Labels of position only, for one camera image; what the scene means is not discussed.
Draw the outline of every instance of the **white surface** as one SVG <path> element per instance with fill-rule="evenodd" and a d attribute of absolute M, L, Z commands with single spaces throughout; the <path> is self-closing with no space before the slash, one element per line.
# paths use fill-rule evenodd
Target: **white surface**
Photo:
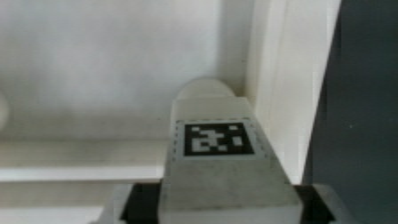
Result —
<path fill-rule="evenodd" d="M 256 0 L 254 8 L 247 96 L 300 183 L 339 0 Z"/>
<path fill-rule="evenodd" d="M 112 188 L 103 183 L 0 183 L 0 223 L 89 224 Z"/>
<path fill-rule="evenodd" d="M 158 182 L 167 145 L 167 141 L 0 142 L 0 182 Z"/>
<path fill-rule="evenodd" d="M 21 139 L 163 139 L 185 83 L 242 93 L 252 0 L 2 0 L 0 89 Z"/>
<path fill-rule="evenodd" d="M 128 197 L 133 189 L 133 184 L 117 184 L 114 186 L 112 195 L 107 200 L 107 205 L 103 212 L 98 218 L 96 223 L 92 224 L 124 224 L 121 220 L 123 211 L 126 208 Z"/>

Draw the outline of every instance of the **black panel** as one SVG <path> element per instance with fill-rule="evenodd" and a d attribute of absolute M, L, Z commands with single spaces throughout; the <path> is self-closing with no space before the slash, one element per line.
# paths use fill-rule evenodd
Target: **black panel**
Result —
<path fill-rule="evenodd" d="M 158 224 L 160 184 L 135 184 L 121 220 L 128 224 Z"/>
<path fill-rule="evenodd" d="M 311 185 L 295 186 L 304 203 L 302 224 L 329 224 L 334 221 L 332 212 Z"/>

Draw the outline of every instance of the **white wall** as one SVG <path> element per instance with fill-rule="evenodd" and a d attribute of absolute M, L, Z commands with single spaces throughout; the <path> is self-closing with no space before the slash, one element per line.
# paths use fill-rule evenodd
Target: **white wall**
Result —
<path fill-rule="evenodd" d="M 2 138 L 165 138 L 183 84 L 242 93 L 252 0 L 2 0 Z"/>
<path fill-rule="evenodd" d="M 293 183 L 300 183 L 339 0 L 256 0 L 249 100 Z"/>

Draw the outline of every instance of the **white shelf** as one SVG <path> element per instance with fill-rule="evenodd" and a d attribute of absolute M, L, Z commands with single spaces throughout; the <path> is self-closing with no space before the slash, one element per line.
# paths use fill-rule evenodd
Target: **white shelf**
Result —
<path fill-rule="evenodd" d="M 0 183 L 0 223 L 91 224 L 112 189 L 105 183 Z"/>
<path fill-rule="evenodd" d="M 0 182 L 158 182 L 169 141 L 0 142 Z"/>

